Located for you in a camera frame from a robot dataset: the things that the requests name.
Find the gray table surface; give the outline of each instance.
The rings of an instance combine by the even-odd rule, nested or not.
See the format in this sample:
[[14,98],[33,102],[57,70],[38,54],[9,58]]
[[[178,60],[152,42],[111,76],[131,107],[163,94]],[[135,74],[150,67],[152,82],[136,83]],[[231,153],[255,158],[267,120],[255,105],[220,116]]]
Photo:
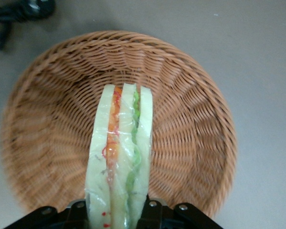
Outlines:
[[[157,37],[204,67],[233,114],[237,171],[215,221],[224,229],[286,229],[286,0],[56,2],[48,20],[15,24],[0,52],[0,119],[21,72],[52,45],[100,30]],[[23,215],[0,163],[0,228]]]

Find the plastic wrap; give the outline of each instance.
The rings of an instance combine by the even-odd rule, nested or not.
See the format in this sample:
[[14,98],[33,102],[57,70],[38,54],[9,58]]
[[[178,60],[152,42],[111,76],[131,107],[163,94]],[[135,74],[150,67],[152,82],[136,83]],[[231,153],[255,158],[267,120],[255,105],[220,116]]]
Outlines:
[[86,174],[92,229],[134,229],[149,184],[153,101],[150,89],[106,85],[94,121]]

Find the power cord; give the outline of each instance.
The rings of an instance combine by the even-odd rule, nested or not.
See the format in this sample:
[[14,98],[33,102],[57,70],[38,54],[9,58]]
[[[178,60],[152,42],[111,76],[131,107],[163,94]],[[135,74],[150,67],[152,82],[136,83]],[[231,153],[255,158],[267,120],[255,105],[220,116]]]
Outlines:
[[0,50],[3,49],[11,31],[12,22],[36,21],[53,14],[54,0],[19,0],[0,7]]

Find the green filling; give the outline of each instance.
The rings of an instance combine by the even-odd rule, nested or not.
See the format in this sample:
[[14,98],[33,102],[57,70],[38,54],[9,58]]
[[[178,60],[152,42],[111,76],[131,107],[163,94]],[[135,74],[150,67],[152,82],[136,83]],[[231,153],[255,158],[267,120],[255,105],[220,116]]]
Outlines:
[[[134,113],[133,113],[133,130],[132,130],[132,141],[135,144],[134,146],[134,157],[133,157],[133,169],[127,176],[126,180],[126,191],[128,195],[132,195],[133,191],[133,186],[134,186],[134,181],[136,178],[136,175],[138,174],[140,170],[140,164],[141,164],[141,154],[139,151],[139,148],[137,146],[137,140],[136,140],[136,134],[138,132],[138,126],[139,126],[139,119],[140,119],[140,96],[137,90],[135,90],[134,95],[134,102],[133,102],[133,108],[134,108]],[[130,198],[127,200],[127,205],[130,207],[132,203],[130,202]]]

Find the woven basket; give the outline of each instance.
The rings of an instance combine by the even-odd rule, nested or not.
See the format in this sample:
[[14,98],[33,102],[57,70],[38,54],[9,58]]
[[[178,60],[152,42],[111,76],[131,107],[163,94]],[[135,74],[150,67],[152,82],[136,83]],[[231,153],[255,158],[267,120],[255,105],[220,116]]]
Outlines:
[[18,80],[1,129],[8,181],[27,211],[63,210],[84,197],[94,116],[103,87],[137,83],[154,100],[149,195],[169,206],[218,211],[235,172],[236,139],[227,104],[190,56],[159,39],[94,32],[39,56]]

